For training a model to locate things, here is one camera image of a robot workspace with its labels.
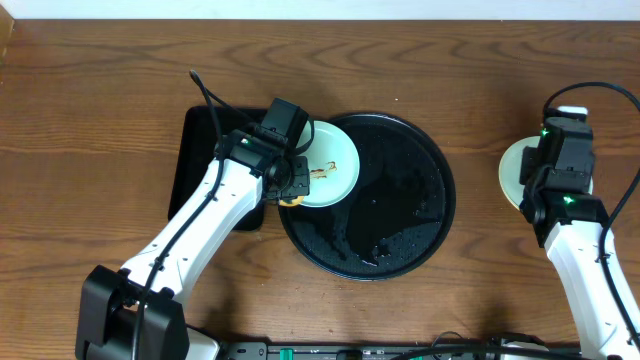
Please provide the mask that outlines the green yellow sponge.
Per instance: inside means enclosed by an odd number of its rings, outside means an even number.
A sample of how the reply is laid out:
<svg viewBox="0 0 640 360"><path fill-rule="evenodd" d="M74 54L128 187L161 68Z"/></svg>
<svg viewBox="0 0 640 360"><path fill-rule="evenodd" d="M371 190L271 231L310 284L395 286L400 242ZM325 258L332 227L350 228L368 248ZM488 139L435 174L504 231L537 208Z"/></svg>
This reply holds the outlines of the green yellow sponge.
<svg viewBox="0 0 640 360"><path fill-rule="evenodd" d="M279 205L284 207L295 207L295 206L299 206L303 202L303 200L304 200L303 196L298 196L293 199L282 199L279 201Z"/></svg>

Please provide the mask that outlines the mint plate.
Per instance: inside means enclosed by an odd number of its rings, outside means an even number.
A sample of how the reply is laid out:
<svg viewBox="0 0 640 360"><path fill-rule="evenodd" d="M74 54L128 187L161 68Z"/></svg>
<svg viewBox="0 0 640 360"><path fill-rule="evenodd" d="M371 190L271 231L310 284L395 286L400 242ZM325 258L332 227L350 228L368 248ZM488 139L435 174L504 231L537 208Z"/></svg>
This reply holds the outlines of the mint plate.
<svg viewBox="0 0 640 360"><path fill-rule="evenodd" d="M307 158L310 190L302 206L327 207L343 200L355 187L360 172L360 159L353 140L340 128L324 121L307 124L299 146L312 140L302 153Z"/></svg>
<svg viewBox="0 0 640 360"><path fill-rule="evenodd" d="M524 138L511 145L502 156L498 171L500 186L507 199L525 217L536 222L541 222L553 207L573 210L580 204L580 198L589 200L593 190L592 176L579 171L576 171L574 175L577 178L583 175L584 179L588 180L588 192L585 194L544 192L542 189L538 189L537 180L542 181L547 174L551 174L553 163L544 163L536 168L525 184L521 184L520 176L525 175L525 162L531 160L533 164L536 164L540 142L550 145L550 135L547 135L547 138L543 136Z"/></svg>

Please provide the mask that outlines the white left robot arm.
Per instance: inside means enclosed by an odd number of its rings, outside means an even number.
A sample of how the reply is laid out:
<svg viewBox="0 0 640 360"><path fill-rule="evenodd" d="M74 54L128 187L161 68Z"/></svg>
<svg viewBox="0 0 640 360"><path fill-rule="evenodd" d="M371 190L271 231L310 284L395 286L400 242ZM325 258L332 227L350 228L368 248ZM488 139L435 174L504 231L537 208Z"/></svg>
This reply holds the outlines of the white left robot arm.
<svg viewBox="0 0 640 360"><path fill-rule="evenodd" d="M214 359L221 346L191 329L184 309L222 242L264 199L309 192L305 151L312 129L234 130L221 138L200 184L166 227L113 271L86 278L75 355L79 359Z"/></svg>

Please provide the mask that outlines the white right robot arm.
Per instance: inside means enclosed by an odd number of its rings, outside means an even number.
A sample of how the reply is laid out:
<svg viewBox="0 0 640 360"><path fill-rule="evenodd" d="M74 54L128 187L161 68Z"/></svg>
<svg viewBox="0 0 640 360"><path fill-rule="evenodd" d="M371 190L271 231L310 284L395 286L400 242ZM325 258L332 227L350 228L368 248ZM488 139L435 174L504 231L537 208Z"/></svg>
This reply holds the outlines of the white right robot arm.
<svg viewBox="0 0 640 360"><path fill-rule="evenodd" d="M538 164L535 140L525 138L505 152L503 192L533 226L561 279L582 355L637 359L639 309L616 254L612 217L592 194L591 176Z"/></svg>

